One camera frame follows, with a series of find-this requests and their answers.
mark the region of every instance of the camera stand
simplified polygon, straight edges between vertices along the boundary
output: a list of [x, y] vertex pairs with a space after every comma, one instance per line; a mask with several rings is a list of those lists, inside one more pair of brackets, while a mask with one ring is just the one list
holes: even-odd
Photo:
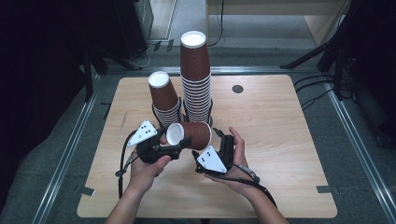
[[316, 49], [311, 50], [303, 57], [295, 60], [294, 62], [280, 65], [280, 68], [293, 69], [301, 63], [308, 61], [309, 59], [317, 56], [324, 51], [322, 57], [320, 58], [320, 61], [318, 62], [317, 69], [319, 70], [319, 72], [327, 72], [332, 67], [332, 64], [335, 62], [333, 91], [337, 96], [338, 100], [342, 101], [343, 97], [341, 95], [341, 78], [343, 75], [343, 60], [345, 58], [343, 46], [345, 44], [344, 42], [347, 36], [347, 28], [351, 27], [350, 23], [353, 22], [360, 5], [361, 1], [351, 2], [348, 13], [346, 14], [344, 20], [341, 22], [341, 25], [338, 27], [337, 31], [329, 41], [317, 47]]

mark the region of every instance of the wooden table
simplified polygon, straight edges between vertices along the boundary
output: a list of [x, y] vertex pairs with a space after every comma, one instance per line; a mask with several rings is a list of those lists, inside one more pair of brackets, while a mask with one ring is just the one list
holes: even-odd
[[[183, 97], [180, 77], [172, 77], [172, 82]], [[234, 93], [234, 85], [241, 85], [243, 92]], [[280, 212], [285, 217], [335, 217], [332, 195], [317, 190], [328, 183], [290, 77], [213, 76], [211, 91], [213, 127], [229, 133], [228, 127], [234, 126], [246, 140], [249, 167], [273, 194]], [[95, 194], [81, 196], [79, 216], [107, 217], [119, 200], [114, 174], [125, 138], [144, 119], [159, 127], [150, 105], [146, 77], [120, 81], [86, 183]], [[219, 149], [219, 142], [214, 135], [212, 146]], [[155, 179], [137, 215], [255, 217], [245, 198], [196, 174], [195, 168], [191, 150], [184, 149]], [[125, 187], [129, 170], [124, 177]]]

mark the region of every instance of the stack of paper cups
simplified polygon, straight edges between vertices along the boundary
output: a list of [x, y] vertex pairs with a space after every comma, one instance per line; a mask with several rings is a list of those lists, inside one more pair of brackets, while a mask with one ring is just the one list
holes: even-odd
[[180, 73], [188, 120], [209, 124], [212, 108], [211, 73], [206, 36], [203, 33], [190, 31], [181, 37]]
[[183, 121], [181, 101], [166, 72], [155, 72], [148, 77], [152, 98], [152, 108], [155, 117], [162, 126]]

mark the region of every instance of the paper cup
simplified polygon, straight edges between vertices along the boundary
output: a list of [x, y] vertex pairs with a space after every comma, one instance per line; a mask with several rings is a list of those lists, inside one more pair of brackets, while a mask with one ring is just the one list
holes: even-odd
[[159, 71], [148, 77], [148, 85], [154, 106], [162, 111], [177, 105], [178, 97], [169, 75]]
[[191, 144], [188, 148], [202, 150], [209, 146], [212, 140], [212, 130], [204, 122], [180, 122], [169, 125], [166, 131], [166, 139], [172, 146], [187, 137], [191, 137]]
[[191, 81], [200, 81], [210, 73], [206, 36], [202, 32], [190, 31], [181, 37], [180, 72]]

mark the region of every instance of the round hole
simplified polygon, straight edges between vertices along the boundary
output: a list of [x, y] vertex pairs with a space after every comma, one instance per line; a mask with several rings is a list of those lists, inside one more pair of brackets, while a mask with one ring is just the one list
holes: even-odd
[[244, 91], [244, 88], [240, 85], [234, 85], [233, 86], [233, 92], [235, 93], [241, 93], [242, 91]]

